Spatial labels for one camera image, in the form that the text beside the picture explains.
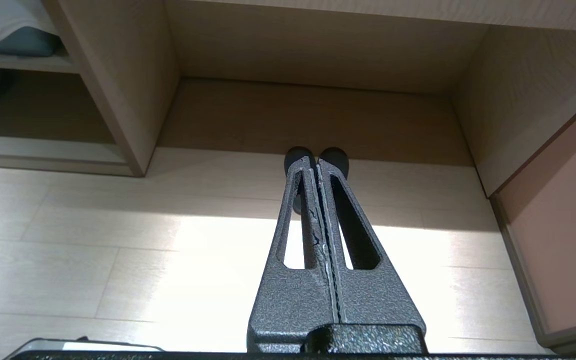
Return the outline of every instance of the white cloth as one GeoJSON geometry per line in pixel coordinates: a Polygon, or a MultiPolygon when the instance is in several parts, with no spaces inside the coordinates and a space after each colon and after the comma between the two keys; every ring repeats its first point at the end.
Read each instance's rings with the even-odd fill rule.
{"type": "Polygon", "coordinates": [[[0,41],[23,27],[59,35],[41,0],[0,0],[0,41]]]}

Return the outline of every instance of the laminate floor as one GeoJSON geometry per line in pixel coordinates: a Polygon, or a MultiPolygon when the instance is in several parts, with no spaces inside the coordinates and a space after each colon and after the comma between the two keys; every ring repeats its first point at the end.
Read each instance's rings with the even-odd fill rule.
{"type": "MultiPolygon", "coordinates": [[[[145,178],[0,169],[0,359],[35,337],[83,335],[244,352],[282,164],[158,148],[145,178]]],[[[356,160],[349,182],[431,352],[546,353],[473,167],[356,160]]],[[[285,263],[303,266],[297,242],[285,263]]]]}

